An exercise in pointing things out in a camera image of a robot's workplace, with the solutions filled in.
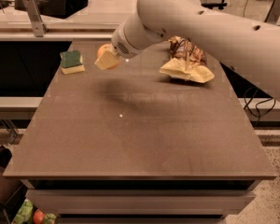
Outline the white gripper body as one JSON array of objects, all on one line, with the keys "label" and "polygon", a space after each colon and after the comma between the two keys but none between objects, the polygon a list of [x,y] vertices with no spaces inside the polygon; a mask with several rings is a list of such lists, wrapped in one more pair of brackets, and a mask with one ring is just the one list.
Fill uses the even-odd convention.
[{"label": "white gripper body", "polygon": [[111,44],[119,56],[131,59],[143,49],[140,48],[142,26],[136,21],[126,21],[112,34]]}]

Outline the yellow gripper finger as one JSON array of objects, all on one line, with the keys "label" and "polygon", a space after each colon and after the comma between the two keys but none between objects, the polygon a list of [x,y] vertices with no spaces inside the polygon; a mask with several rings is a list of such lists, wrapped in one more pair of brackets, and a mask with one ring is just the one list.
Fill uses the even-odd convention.
[{"label": "yellow gripper finger", "polygon": [[112,69],[119,65],[120,57],[113,54],[110,50],[99,50],[97,52],[97,59],[95,65],[101,70]]}]

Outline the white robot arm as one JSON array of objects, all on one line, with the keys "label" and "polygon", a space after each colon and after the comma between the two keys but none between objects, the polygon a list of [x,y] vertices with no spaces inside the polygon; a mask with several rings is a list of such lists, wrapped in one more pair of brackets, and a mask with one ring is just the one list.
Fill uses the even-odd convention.
[{"label": "white robot arm", "polygon": [[199,0],[137,0],[97,58],[101,69],[180,36],[280,102],[280,26],[203,7]]}]

